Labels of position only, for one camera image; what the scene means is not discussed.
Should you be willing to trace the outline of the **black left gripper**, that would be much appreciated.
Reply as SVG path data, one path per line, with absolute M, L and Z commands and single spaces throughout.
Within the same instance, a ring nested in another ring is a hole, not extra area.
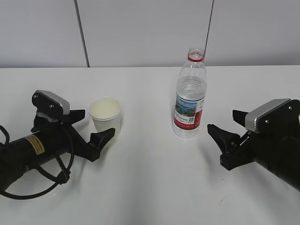
M 52 138 L 58 150 L 66 145 L 69 153 L 87 159 L 91 162 L 100 158 L 102 149 L 114 138 L 115 128 L 109 128 L 105 131 L 90 134 L 90 142 L 85 140 L 72 126 L 85 118 L 85 110 L 70 110 L 68 115 L 63 115 L 59 120 L 50 120 L 38 117 L 34 118 L 31 132 L 53 131 Z

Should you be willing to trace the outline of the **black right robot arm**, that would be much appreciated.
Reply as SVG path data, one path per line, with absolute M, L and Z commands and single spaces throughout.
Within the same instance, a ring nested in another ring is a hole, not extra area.
M 244 135 L 207 125 L 208 134 L 221 150 L 220 164 L 228 171 L 256 162 L 272 174 L 300 188 L 299 114 L 274 110 L 263 117 L 266 130 Z

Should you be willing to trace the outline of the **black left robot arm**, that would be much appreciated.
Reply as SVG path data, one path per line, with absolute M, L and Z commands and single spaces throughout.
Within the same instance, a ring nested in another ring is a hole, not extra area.
M 57 177 L 49 174 L 41 165 L 64 153 L 78 156 L 91 162 L 100 158 L 102 149 L 114 137 L 115 129 L 92 133 L 89 142 L 72 126 L 84 119 L 84 110 L 71 110 L 69 115 L 52 119 L 37 114 L 31 135 L 0 146 L 0 189 L 5 191 L 27 171 L 38 170 L 51 181 L 63 184 L 69 169 L 62 167 Z

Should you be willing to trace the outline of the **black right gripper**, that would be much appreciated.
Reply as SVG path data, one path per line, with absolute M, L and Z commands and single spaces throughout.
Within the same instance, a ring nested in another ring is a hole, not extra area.
M 232 119 L 245 129 L 248 112 L 233 110 Z M 208 124 L 208 134 L 221 150 L 220 164 L 227 170 L 256 162 L 268 171 L 274 171 L 280 158 L 275 136 L 247 131 L 242 137 Z

